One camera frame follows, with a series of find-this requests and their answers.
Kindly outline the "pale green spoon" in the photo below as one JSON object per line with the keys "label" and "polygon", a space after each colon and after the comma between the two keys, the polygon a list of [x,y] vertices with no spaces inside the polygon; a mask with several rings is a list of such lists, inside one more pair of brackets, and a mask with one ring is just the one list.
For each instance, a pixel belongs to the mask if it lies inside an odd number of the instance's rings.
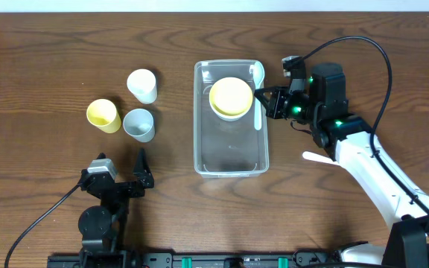
{"label": "pale green spoon", "polygon": [[[255,83],[256,89],[261,89],[264,85],[264,67],[261,62],[256,61],[252,67],[252,77]],[[255,99],[255,112],[254,112],[254,127],[255,130],[259,131],[262,128],[262,112],[261,112],[261,103],[259,100]]]}

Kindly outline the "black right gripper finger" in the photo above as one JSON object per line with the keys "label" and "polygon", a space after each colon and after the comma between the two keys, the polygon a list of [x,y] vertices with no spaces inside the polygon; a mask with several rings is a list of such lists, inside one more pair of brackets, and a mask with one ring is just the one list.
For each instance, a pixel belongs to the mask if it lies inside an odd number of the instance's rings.
{"label": "black right gripper finger", "polygon": [[288,91],[288,86],[271,86],[271,87],[265,87],[261,89],[256,89],[255,93],[266,93],[266,92],[286,92]]}
{"label": "black right gripper finger", "polygon": [[265,90],[255,90],[254,97],[256,100],[266,109],[270,108],[270,97],[266,96],[267,91]]}

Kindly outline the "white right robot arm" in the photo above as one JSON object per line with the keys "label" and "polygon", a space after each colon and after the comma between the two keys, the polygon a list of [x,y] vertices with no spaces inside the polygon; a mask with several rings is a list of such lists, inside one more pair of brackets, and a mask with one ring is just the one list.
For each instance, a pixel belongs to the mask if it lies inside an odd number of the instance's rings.
{"label": "white right robot arm", "polygon": [[348,111],[342,67],[321,63],[306,75],[299,64],[286,75],[289,86],[254,93],[267,117],[308,125],[315,144],[355,178],[390,230],[386,246],[353,243],[314,266],[429,267],[429,196],[386,154],[373,128]]}

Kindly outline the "yellow plastic bowl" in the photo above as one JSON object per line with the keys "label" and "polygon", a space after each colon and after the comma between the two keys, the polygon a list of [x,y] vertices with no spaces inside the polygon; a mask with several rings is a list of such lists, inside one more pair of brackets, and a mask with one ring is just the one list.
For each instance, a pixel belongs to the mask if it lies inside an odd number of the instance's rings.
{"label": "yellow plastic bowl", "polygon": [[253,102],[253,93],[249,84],[240,78],[225,77],[210,88],[209,103],[216,102],[221,106],[221,102]]}

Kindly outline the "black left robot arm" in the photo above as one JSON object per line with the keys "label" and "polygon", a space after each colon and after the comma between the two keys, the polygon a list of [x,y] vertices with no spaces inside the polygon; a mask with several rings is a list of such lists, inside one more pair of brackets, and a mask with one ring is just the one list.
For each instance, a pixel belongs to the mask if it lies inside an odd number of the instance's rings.
{"label": "black left robot arm", "polygon": [[92,254],[115,252],[121,245],[132,198],[145,195],[154,187],[154,178],[147,163],[145,150],[136,159],[130,182],[116,182],[118,171],[111,159],[100,153],[87,169],[82,170],[79,181],[82,191],[101,201],[100,205],[86,209],[78,220],[83,235],[84,251]]}

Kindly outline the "white plastic bowl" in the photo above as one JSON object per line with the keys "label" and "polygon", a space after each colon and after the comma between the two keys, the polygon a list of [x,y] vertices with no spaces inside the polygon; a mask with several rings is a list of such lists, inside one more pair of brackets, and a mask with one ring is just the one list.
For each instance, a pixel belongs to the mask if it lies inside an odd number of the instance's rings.
{"label": "white plastic bowl", "polygon": [[214,114],[224,121],[237,121],[244,117],[250,110],[252,104],[247,102],[211,102],[210,107]]}

